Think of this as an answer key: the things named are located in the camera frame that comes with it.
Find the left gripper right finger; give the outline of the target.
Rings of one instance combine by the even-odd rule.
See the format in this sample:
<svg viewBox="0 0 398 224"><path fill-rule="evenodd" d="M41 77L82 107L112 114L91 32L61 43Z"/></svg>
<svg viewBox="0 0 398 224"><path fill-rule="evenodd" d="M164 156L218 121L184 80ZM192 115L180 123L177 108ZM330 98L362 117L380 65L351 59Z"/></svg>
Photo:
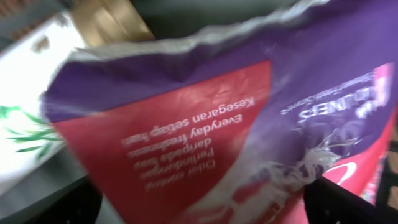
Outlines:
<svg viewBox="0 0 398 224"><path fill-rule="evenodd" d="M397 214L378 208L322 177L304 188L309 224L397 224Z"/></svg>

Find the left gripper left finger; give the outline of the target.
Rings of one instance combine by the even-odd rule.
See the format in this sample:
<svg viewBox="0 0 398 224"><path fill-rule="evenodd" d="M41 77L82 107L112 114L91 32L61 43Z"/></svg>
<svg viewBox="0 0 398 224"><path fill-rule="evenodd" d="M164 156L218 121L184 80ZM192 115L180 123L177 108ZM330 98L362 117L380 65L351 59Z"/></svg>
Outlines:
<svg viewBox="0 0 398 224"><path fill-rule="evenodd" d="M28 224L95 224L102 201L102 193L87 178L83 178L69 193Z"/></svg>

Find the white bottle gold cap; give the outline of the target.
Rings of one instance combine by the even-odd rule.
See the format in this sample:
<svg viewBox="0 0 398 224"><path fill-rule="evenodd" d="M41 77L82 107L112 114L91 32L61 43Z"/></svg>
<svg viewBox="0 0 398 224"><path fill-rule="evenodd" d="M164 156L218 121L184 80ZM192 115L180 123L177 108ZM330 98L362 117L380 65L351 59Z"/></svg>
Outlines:
<svg viewBox="0 0 398 224"><path fill-rule="evenodd" d="M65 146L42 112L50 82L75 50L151 40L131 1L1 2L1 192Z"/></svg>

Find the purple red pad package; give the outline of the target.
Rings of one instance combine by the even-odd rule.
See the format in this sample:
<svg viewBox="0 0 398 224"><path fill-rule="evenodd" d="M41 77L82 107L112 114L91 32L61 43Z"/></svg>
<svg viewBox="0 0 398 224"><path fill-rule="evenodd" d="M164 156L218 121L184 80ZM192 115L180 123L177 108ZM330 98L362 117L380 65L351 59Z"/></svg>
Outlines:
<svg viewBox="0 0 398 224"><path fill-rule="evenodd" d="M363 192L396 106L396 0L81 49L43 102L125 223L305 223L320 176Z"/></svg>

